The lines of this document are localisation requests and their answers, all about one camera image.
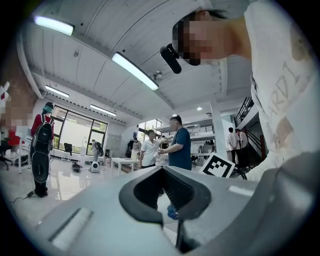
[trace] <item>white ceiling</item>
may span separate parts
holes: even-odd
[[[226,78],[220,62],[191,66],[179,60],[182,72],[174,74],[159,50],[171,42],[172,26],[196,8],[223,9],[228,17],[236,18],[248,4],[248,0],[48,1],[36,14],[75,25],[75,33],[97,47],[30,23],[23,32],[25,54],[39,88],[51,85],[70,94],[69,101],[76,105],[89,108],[95,104],[116,111],[116,119],[126,124],[187,112],[214,95],[220,104],[243,101],[250,95],[248,61],[227,58]],[[114,63],[99,47],[112,55],[121,52],[146,73],[161,71],[158,92]],[[232,108],[224,104],[220,110]]]

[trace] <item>white t-shirt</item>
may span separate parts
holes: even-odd
[[[144,151],[142,166],[151,166],[156,163],[154,154],[158,152],[160,144],[161,141],[157,139],[154,139],[153,143],[150,140],[146,140],[144,143],[142,143],[141,151]]]
[[[228,143],[228,145],[229,145],[229,143],[231,143],[231,145],[232,145],[232,147],[229,145],[229,150],[233,150],[232,148],[234,148],[234,147],[236,147],[237,150],[240,149],[239,142],[237,145],[237,141],[240,141],[238,134],[236,134],[235,132],[231,132],[228,134],[228,138],[226,139],[226,142]]]
[[[247,138],[247,135],[243,132],[243,131],[240,131],[240,141],[241,141],[241,148],[245,148],[247,145],[248,145],[248,138]]]
[[[320,149],[319,66],[308,42],[278,4],[254,2],[244,17],[251,42],[251,95],[269,150],[246,175],[259,181],[264,171]]]

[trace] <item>tiled floor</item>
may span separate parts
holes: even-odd
[[[89,167],[89,165],[86,165],[81,173],[76,173],[72,170],[71,164],[71,162],[54,159],[46,182],[48,196],[39,198],[34,195],[31,198],[22,200],[20,198],[25,198],[34,189],[31,169],[24,166],[22,167],[22,173],[19,174],[17,167],[10,166],[9,171],[7,171],[4,165],[0,163],[1,188],[8,201],[13,201],[20,197],[10,205],[21,221],[35,227],[46,214],[63,201],[70,199],[88,186],[110,179],[110,167],[101,166],[100,173],[91,173],[85,169]],[[112,175],[118,175],[118,168],[113,170]],[[169,204],[170,201],[167,195],[161,196],[158,201],[158,211],[162,213],[167,228],[177,231],[178,223],[167,217],[167,206]]]

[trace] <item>light fixture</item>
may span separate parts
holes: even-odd
[[[95,106],[95,105],[90,105],[90,108],[93,108],[93,109],[96,109],[96,110],[99,110],[99,111],[101,111],[101,112],[104,112],[104,113],[107,113],[107,114],[109,114],[109,115],[111,115],[111,116],[116,116],[117,114],[115,114],[115,113],[112,113],[112,112],[110,112],[110,111],[108,111],[108,110],[105,110],[105,109],[103,109],[103,108],[101,108],[101,107],[98,107],[98,106]]]
[[[61,33],[64,33],[68,36],[71,36],[74,32],[75,27],[73,25],[64,23],[59,20],[55,20],[48,17],[42,17],[42,16],[35,16],[34,17],[34,23],[43,26],[55,31],[59,31]]]
[[[133,64],[129,59],[123,56],[120,52],[116,52],[113,55],[112,60],[123,67],[125,70],[129,71],[132,75],[138,78],[141,82],[143,82],[146,86],[148,86],[151,90],[157,90],[159,86],[155,81],[153,81],[145,72],[143,72],[139,67]]]
[[[47,88],[49,91],[52,91],[52,92],[54,92],[54,93],[56,93],[56,94],[60,94],[60,95],[62,95],[62,96],[64,96],[64,97],[66,97],[66,98],[69,98],[69,94],[64,93],[63,91],[54,89],[54,88],[52,88],[52,87],[50,87],[50,86],[48,86],[48,85],[46,85],[45,88]]]

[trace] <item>railing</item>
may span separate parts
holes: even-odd
[[[238,114],[234,118],[235,127],[237,127],[242,122],[242,120],[246,117],[246,115],[249,113],[250,109],[253,107],[254,104],[255,103],[251,97],[246,97],[244,99],[244,102],[242,103],[242,106]]]
[[[246,131],[246,135],[248,139],[250,139],[254,145],[261,151],[262,161],[266,159],[266,146],[265,146],[265,138],[263,135],[260,135],[260,138],[257,138],[252,132]]]

